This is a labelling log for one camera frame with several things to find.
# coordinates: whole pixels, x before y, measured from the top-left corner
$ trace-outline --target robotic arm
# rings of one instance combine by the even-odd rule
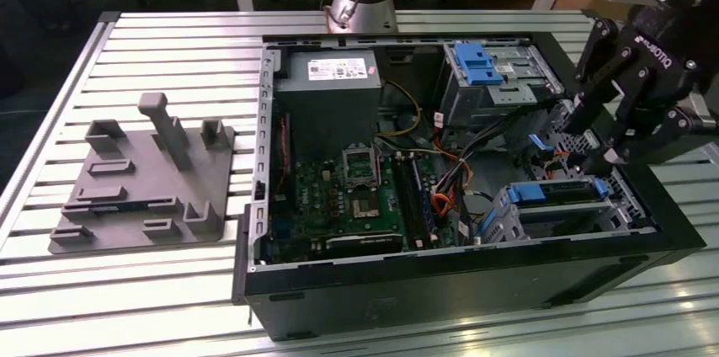
[[[582,134],[605,104],[622,97],[613,120],[600,120],[602,147],[585,173],[622,163],[662,163],[719,138],[719,0],[610,0],[637,5],[622,27],[598,19],[578,65],[581,91],[565,131]],[[334,33],[397,31],[391,0],[334,0]]]
[[[636,7],[628,24],[600,19],[576,79],[581,92],[566,132],[581,134],[604,106],[622,97],[606,120],[604,145],[588,154],[586,173],[618,163],[662,163],[719,138],[719,0],[613,0]]]

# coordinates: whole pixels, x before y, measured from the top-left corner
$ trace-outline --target floor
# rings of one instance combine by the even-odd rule
[[[257,10],[313,10],[319,0],[254,0]],[[534,0],[395,0],[399,9],[530,8]],[[105,11],[238,10],[235,0],[0,0],[0,191]],[[13,76],[22,75],[18,89]]]

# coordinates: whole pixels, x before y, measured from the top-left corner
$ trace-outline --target blue plastic clip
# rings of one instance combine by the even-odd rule
[[[505,83],[505,78],[497,72],[493,58],[485,51],[482,44],[457,44],[454,50],[470,85],[502,85]]]

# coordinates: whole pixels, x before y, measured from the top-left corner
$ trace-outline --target yellow wire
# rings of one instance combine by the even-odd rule
[[[403,88],[398,82],[389,81],[389,80],[385,81],[385,82],[387,82],[390,85],[393,85],[398,89],[401,89],[401,91],[405,93],[405,96],[407,96],[407,98],[413,101],[413,104],[415,105],[415,109],[417,109],[417,120],[415,120],[415,124],[413,124],[413,126],[407,130],[391,131],[391,132],[381,132],[381,133],[378,133],[378,136],[403,136],[405,134],[410,134],[419,127],[419,123],[422,122],[422,119],[423,119],[423,117],[422,117],[423,116],[423,110],[419,107],[419,103],[417,102],[415,98],[413,97],[413,95],[410,94],[407,89]]]

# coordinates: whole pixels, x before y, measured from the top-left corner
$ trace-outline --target power supply label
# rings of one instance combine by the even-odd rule
[[[365,58],[313,60],[307,63],[307,67],[311,81],[369,78]]]

